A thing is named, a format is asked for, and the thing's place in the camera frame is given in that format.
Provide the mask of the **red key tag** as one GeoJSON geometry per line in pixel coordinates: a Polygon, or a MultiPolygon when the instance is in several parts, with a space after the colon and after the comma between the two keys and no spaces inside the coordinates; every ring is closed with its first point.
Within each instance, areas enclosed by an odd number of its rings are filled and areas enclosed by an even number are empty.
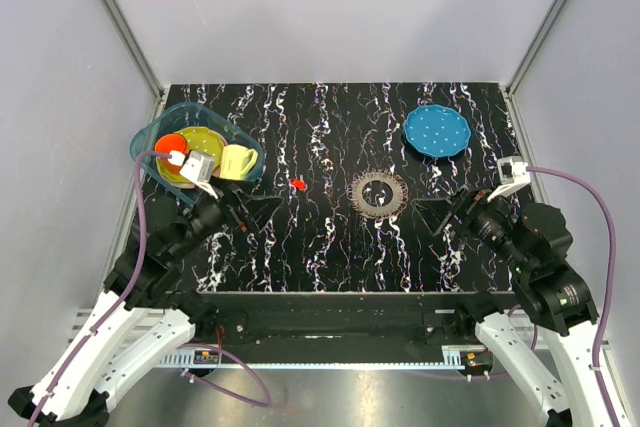
{"type": "Polygon", "coordinates": [[[302,178],[294,178],[291,180],[291,185],[299,191],[306,191],[308,184],[302,178]]]}

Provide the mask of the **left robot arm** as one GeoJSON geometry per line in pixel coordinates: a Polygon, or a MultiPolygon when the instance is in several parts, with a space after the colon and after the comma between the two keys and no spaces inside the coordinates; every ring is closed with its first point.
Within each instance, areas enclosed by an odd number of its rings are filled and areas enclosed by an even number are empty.
{"type": "Polygon", "coordinates": [[[223,333],[217,308],[194,290],[175,293],[183,259],[213,234],[256,234],[283,200],[225,183],[191,207],[161,195],[132,226],[89,318],[36,384],[15,389],[9,408],[30,426],[104,426],[121,399],[159,361],[223,333]]]}

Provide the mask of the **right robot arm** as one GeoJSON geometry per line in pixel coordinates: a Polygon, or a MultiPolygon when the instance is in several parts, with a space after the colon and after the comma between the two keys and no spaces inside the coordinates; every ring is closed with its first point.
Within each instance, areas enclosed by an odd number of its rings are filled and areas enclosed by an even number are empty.
{"type": "Polygon", "coordinates": [[[567,262],[573,237],[561,211],[529,203],[513,217],[505,197],[463,188],[446,198],[412,202],[431,236],[446,228],[475,238],[505,261],[517,305],[550,351],[551,373],[515,333],[488,292],[457,308],[454,331],[480,341],[515,382],[542,426],[629,426],[631,420],[603,361],[597,336],[604,319],[586,281],[567,262]]]}

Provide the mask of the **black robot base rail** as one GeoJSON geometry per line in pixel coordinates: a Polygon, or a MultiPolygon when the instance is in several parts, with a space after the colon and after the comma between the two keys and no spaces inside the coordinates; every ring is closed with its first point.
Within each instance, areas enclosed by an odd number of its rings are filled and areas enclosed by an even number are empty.
{"type": "Polygon", "coordinates": [[[216,293],[223,346],[248,363],[356,364],[442,360],[479,349],[455,326],[467,300],[451,293],[216,293]]]}

